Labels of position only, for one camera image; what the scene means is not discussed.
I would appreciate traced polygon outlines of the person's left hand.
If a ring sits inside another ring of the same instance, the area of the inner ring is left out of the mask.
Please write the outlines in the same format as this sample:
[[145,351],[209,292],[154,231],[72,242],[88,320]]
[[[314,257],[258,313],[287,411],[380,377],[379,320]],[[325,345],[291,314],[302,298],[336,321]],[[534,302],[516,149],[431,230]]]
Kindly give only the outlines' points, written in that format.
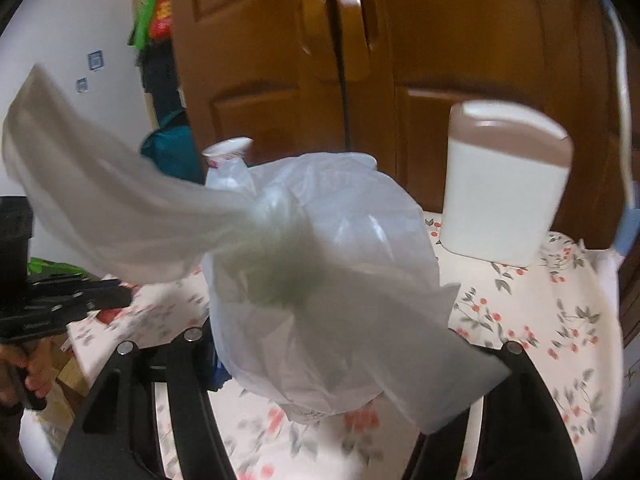
[[20,402],[18,392],[12,384],[9,370],[14,367],[26,370],[26,389],[37,398],[45,398],[53,384],[53,365],[51,339],[43,338],[37,342],[31,352],[21,348],[2,344],[1,346],[1,405],[12,408]]

